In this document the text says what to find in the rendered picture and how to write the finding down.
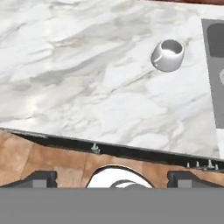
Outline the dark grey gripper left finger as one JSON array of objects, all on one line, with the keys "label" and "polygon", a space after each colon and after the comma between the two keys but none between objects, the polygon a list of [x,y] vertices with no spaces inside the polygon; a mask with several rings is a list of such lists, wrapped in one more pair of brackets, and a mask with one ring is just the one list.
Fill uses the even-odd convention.
[{"label": "dark grey gripper left finger", "polygon": [[2,187],[57,188],[57,177],[56,171],[34,171],[26,178],[2,185]]}]

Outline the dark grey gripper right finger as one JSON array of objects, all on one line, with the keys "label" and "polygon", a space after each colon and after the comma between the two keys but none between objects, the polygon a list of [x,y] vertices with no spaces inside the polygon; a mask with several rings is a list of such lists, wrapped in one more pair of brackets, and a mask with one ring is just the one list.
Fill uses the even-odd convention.
[{"label": "dark grey gripper right finger", "polygon": [[198,178],[190,171],[168,171],[167,178],[170,188],[223,188],[223,185]]}]

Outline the grey sink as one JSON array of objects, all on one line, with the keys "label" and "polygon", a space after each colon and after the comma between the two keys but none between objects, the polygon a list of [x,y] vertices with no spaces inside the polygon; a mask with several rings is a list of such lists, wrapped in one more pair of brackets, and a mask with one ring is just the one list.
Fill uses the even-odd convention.
[{"label": "grey sink", "polygon": [[217,129],[224,129],[224,20],[202,19],[206,61]]}]

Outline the dark cupboard front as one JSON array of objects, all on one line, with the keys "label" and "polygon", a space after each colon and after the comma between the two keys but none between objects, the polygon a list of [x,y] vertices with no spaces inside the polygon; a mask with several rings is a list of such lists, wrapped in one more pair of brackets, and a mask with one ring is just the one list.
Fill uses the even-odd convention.
[{"label": "dark cupboard front", "polygon": [[[210,157],[190,156],[186,154],[178,154],[173,152],[143,149],[132,146],[117,145],[111,143],[100,143],[96,141],[83,140],[72,137],[47,135],[34,133],[30,131],[22,131],[16,129],[1,128],[0,130],[9,132],[16,136],[30,140],[36,144],[41,144],[48,147],[61,148],[70,151],[82,151],[93,153],[91,147],[97,143],[101,153],[96,155],[110,155],[119,158],[135,159],[145,162],[160,163],[165,165],[178,165],[186,168],[186,163],[189,162],[191,168],[196,168],[196,162],[199,161],[200,168],[197,170],[224,173],[224,160]],[[207,169],[208,159],[212,160],[214,169]],[[219,166],[219,170],[215,170],[215,165]]]}]

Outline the white round object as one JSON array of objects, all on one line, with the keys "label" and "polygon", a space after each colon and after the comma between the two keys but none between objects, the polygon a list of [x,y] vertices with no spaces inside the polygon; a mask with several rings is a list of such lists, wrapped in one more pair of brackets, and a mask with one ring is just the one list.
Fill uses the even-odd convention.
[{"label": "white round object", "polygon": [[105,165],[98,168],[86,188],[154,188],[141,173],[122,165]]}]

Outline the grey mug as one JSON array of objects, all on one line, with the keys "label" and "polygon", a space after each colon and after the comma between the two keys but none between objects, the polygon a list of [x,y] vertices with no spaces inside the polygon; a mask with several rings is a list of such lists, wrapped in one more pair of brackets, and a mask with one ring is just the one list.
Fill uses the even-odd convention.
[{"label": "grey mug", "polygon": [[169,73],[180,68],[184,55],[185,48],[181,42],[165,39],[154,48],[150,61],[157,70]]}]

